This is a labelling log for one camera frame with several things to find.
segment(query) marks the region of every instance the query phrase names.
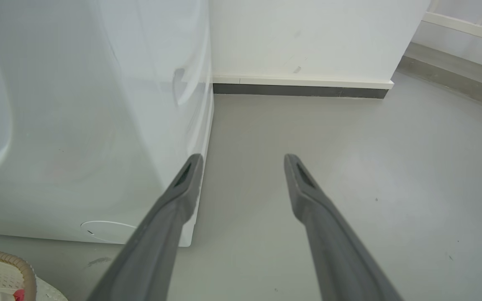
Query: white appliance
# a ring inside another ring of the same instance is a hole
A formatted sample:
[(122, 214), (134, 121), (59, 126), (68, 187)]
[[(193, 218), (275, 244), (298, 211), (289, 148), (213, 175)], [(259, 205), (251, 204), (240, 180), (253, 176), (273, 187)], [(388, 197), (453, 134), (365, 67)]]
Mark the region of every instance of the white appliance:
[(205, 160), (210, 79), (207, 0), (0, 0), (0, 234), (124, 243)]

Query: white wall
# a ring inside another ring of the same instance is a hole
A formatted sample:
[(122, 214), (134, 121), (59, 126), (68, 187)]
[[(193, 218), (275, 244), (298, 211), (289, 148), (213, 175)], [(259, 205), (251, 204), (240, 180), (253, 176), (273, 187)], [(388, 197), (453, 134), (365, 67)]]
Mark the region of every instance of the white wall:
[(428, 4), (211, 0), (214, 77), (388, 84)]
[[(434, 12), (475, 23), (482, 15), (482, 0), (440, 0)], [(482, 38), (422, 22), (413, 42), (482, 65)]]

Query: white basket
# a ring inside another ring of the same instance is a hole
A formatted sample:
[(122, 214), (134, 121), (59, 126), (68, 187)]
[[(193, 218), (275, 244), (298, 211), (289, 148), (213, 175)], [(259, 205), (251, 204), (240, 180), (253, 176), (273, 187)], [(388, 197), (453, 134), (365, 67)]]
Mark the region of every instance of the white basket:
[(56, 288), (38, 278), (23, 259), (0, 252), (0, 293), (23, 289), (24, 301), (68, 301)]

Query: railing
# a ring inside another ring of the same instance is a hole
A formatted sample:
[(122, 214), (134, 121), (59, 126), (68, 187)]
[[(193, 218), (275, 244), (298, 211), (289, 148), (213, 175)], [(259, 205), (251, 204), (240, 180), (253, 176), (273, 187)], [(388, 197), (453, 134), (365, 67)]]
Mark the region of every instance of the railing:
[(443, 27), (455, 29), (457, 31), (482, 38), (482, 15), (475, 23), (471, 23), (471, 22), (453, 18), (453, 17), (448, 17), (447, 15), (441, 15), (439, 13), (434, 12), (438, 7), (439, 1), (440, 0), (431, 1), (429, 10), (423, 16), (423, 20), (422, 20), (423, 22), (432, 23)]

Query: glossy floor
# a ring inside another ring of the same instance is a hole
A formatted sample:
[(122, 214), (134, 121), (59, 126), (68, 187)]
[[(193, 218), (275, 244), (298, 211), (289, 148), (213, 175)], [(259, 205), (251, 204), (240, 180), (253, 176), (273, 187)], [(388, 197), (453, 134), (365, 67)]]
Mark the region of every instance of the glossy floor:
[[(303, 160), (405, 300), (482, 299), (482, 105), (392, 80), (383, 100), (216, 95), (199, 220), (169, 300), (320, 299), (285, 153)], [(0, 236), (0, 250), (70, 301), (86, 299), (119, 248)]]

